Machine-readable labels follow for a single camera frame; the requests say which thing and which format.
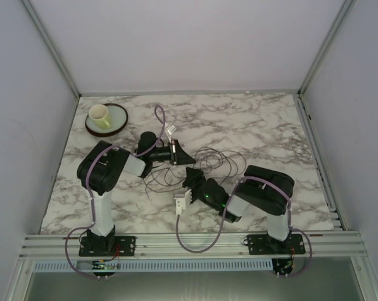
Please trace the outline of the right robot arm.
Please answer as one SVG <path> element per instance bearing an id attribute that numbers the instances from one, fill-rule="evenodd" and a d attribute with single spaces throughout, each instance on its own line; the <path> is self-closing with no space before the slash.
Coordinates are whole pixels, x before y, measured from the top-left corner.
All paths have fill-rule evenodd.
<path id="1" fill-rule="evenodd" d="M 216 180 L 207 179 L 203 171 L 191 167 L 186 168 L 182 184 L 190 191 L 191 203 L 201 201 L 230 223 L 239 221 L 252 206 L 265 212 L 266 249 L 275 254 L 289 251 L 289 207 L 294 185 L 294 179 L 283 172 L 252 165 L 230 194 Z"/>

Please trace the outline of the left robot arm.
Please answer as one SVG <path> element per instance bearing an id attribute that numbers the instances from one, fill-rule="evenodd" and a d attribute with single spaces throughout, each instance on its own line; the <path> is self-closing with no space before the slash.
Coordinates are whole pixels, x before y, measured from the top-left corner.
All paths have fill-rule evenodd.
<path id="1" fill-rule="evenodd" d="M 141 134 L 135 154 L 101 140 L 89 152 L 77 169 L 77 177 L 90 197 L 92 226 L 82 238 L 80 256 L 109 256 L 119 249 L 120 237 L 111 216 L 111 191 L 123 172 L 145 178 L 154 162 L 169 162 L 173 166 L 196 163 L 176 139 L 158 145 L 153 132 Z"/>

